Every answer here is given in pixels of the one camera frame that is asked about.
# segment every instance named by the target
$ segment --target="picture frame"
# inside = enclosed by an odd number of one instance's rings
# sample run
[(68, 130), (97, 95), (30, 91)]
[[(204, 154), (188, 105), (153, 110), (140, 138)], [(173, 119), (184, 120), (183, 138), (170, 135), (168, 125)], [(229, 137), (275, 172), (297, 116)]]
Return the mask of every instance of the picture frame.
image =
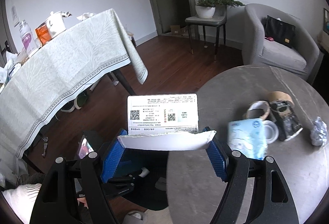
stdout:
[(323, 31), (329, 35), (329, 11), (323, 9)]

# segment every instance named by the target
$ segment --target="qr code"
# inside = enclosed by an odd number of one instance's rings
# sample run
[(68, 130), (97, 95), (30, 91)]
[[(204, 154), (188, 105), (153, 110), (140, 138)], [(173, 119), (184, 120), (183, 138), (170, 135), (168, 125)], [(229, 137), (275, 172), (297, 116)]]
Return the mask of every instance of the qr code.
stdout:
[(175, 114), (168, 114), (168, 121), (175, 121), (176, 117)]
[(139, 110), (130, 110), (130, 120), (139, 120)]

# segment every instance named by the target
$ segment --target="dark brown floor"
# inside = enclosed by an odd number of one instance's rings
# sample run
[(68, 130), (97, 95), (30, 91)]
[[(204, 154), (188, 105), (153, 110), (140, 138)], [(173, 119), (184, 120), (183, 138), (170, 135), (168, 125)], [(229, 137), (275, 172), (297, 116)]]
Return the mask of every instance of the dark brown floor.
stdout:
[[(213, 61), (214, 46), (203, 47), (194, 41), (194, 55), (186, 38), (158, 36), (137, 47), (148, 77), (141, 85), (128, 65), (121, 68), (136, 94), (194, 93), (217, 74), (242, 65), (241, 51), (220, 46), (217, 61)], [(72, 113), (58, 112), (57, 121), (47, 132), (47, 155), (41, 157), (43, 143), (39, 143), (29, 158), (47, 172), (58, 156), (72, 159), (77, 151), (83, 130), (96, 130), (104, 141), (111, 141), (120, 128), (127, 128), (128, 93), (119, 84), (113, 86), (106, 76), (93, 91), (87, 104)], [(141, 209), (124, 198), (111, 201), (119, 221), (130, 210)]]

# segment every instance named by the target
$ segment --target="plastic bottle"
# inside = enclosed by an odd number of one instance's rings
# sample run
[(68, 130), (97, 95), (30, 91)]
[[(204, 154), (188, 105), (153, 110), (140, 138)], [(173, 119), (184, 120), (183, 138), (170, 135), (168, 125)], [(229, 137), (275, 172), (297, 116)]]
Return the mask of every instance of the plastic bottle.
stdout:
[(24, 48), (29, 58), (36, 53), (39, 48), (34, 42), (32, 30), (25, 20), (19, 22), (19, 32)]

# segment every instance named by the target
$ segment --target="orange package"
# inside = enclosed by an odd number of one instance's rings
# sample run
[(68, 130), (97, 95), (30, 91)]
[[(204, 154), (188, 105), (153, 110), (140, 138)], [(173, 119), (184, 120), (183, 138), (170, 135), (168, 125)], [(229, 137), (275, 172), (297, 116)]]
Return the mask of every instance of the orange package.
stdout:
[(36, 28), (36, 34), (41, 41), (42, 46), (51, 40), (51, 36), (45, 23), (42, 23), (39, 27)]

